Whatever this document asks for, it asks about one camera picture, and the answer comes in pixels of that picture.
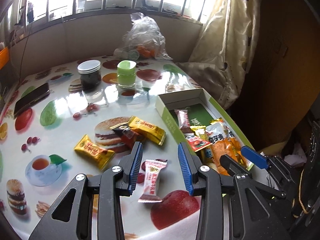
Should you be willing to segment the red black snack packet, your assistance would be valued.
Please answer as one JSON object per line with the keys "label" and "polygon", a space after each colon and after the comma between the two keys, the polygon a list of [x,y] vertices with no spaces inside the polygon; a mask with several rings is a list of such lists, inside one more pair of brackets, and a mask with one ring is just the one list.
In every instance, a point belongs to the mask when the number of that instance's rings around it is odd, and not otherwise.
{"label": "red black snack packet", "polygon": [[145,141],[145,137],[134,131],[128,123],[117,124],[110,129],[114,131],[114,133],[121,138],[121,141],[130,149],[134,147],[135,142]]}

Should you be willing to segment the white red sesame nougat candy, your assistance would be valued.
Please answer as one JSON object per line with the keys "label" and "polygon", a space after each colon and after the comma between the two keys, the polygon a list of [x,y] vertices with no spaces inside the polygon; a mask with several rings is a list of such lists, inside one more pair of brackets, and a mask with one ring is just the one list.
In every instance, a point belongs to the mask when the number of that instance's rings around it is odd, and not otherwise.
{"label": "white red sesame nougat candy", "polygon": [[177,115],[179,129],[183,133],[192,133],[193,131],[190,128],[188,111],[186,109],[175,109],[174,112]]}

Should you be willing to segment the green glass jar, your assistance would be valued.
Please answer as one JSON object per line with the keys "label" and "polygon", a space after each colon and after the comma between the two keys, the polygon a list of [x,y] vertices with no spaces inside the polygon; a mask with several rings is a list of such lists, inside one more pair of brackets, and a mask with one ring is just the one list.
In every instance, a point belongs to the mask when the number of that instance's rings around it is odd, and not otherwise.
{"label": "green glass jar", "polygon": [[123,60],[117,65],[117,82],[120,88],[127,89],[135,86],[136,63],[135,61]]}

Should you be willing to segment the dark jar white lid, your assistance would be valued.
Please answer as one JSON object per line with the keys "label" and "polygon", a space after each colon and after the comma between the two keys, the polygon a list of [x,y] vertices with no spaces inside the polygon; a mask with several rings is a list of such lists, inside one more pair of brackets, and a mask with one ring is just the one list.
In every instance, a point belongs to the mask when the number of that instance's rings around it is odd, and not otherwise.
{"label": "dark jar white lid", "polygon": [[99,60],[87,60],[77,67],[80,74],[82,90],[87,92],[96,89],[101,83],[101,62]]}

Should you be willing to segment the clear plastic bag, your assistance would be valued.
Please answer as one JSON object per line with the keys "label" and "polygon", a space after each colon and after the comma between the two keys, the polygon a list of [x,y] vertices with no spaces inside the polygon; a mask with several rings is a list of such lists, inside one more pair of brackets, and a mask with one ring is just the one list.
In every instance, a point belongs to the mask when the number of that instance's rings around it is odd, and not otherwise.
{"label": "clear plastic bag", "polygon": [[141,12],[130,15],[132,28],[123,36],[119,48],[113,56],[119,60],[137,61],[138,59],[172,60],[165,49],[165,37],[156,21]]}

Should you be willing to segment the beige patterned curtain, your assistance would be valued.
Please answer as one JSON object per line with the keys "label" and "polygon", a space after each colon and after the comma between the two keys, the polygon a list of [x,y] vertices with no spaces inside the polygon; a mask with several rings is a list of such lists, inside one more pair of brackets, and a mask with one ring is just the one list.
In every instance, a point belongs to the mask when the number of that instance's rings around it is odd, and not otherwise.
{"label": "beige patterned curtain", "polygon": [[189,60],[178,66],[222,108],[239,97],[257,47],[261,0],[215,0]]}

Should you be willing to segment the black smartphone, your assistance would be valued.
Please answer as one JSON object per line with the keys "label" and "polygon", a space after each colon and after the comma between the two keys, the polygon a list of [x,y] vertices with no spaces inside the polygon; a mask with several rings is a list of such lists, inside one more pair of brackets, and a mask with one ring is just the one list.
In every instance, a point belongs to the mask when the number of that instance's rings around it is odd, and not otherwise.
{"label": "black smartphone", "polygon": [[43,85],[32,90],[30,93],[21,97],[20,100],[18,100],[15,103],[14,117],[16,118],[23,111],[30,108],[32,105],[38,103],[39,101],[43,100],[49,94],[50,94],[49,84],[44,83]]}

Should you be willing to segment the gold peanut crisp candy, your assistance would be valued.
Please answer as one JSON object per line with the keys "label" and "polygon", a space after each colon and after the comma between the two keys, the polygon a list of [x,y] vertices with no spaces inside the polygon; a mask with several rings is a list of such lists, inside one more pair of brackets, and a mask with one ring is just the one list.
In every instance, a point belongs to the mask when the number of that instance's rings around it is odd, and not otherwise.
{"label": "gold peanut crisp candy", "polygon": [[128,124],[129,127],[135,132],[143,135],[159,146],[163,145],[166,135],[165,130],[136,116],[131,116]]}
{"label": "gold peanut crisp candy", "polygon": [[108,150],[93,143],[89,136],[84,135],[74,147],[74,151],[80,156],[87,158],[90,162],[95,163],[101,171],[105,171],[109,162],[116,154],[113,150]]}

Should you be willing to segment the white orange konjac snack packet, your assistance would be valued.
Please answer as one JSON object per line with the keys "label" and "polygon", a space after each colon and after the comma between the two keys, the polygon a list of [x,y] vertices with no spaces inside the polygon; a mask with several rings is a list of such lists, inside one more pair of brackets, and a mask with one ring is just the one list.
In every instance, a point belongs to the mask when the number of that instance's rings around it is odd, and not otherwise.
{"label": "white orange konjac snack packet", "polygon": [[228,175],[228,173],[220,165],[220,157],[222,155],[227,154],[237,162],[231,143],[228,140],[228,129],[228,126],[222,118],[211,120],[206,127],[206,134],[208,135],[209,142],[212,143],[214,164],[216,165],[218,173],[223,175]]}

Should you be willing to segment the red white small snack packet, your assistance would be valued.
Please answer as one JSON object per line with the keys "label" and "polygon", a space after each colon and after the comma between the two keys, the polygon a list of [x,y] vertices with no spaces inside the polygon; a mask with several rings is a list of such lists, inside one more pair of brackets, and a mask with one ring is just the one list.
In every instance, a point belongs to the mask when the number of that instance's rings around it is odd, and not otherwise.
{"label": "red white small snack packet", "polygon": [[198,152],[204,148],[207,148],[208,146],[210,146],[212,144],[211,142],[209,142],[207,140],[204,140],[198,136],[195,136],[193,133],[186,133],[184,135],[184,137],[194,152]]}

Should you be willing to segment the green cardboard box tray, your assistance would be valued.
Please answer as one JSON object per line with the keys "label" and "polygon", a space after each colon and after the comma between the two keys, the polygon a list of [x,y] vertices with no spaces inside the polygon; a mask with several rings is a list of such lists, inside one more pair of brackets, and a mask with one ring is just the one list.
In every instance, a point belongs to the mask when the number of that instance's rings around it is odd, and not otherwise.
{"label": "green cardboard box tray", "polygon": [[230,156],[250,170],[253,163],[240,152],[251,146],[240,128],[202,88],[161,94],[156,109],[177,143],[185,141],[204,165],[227,174],[220,157]]}

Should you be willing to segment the orange storage box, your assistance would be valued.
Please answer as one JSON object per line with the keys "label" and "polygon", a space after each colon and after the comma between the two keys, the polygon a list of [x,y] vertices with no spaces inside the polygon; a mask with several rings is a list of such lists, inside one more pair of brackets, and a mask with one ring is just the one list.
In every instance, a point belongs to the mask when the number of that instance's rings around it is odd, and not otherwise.
{"label": "orange storage box", "polygon": [[10,54],[8,47],[0,51],[0,69],[2,69],[10,61]]}

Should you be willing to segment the gold rice bar snack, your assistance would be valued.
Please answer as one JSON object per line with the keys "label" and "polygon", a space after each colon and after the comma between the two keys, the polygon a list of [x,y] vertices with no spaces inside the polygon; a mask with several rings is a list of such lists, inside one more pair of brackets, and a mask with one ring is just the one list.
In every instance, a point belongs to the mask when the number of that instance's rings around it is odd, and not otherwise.
{"label": "gold rice bar snack", "polygon": [[[209,138],[208,135],[206,134],[206,126],[202,125],[202,126],[191,126],[190,127],[192,131],[195,132],[195,134],[200,137],[202,140],[205,140],[207,142],[209,142]],[[206,156],[207,159],[212,159],[213,161],[213,152],[212,152],[212,145],[208,145],[205,149],[204,149],[204,154]]]}

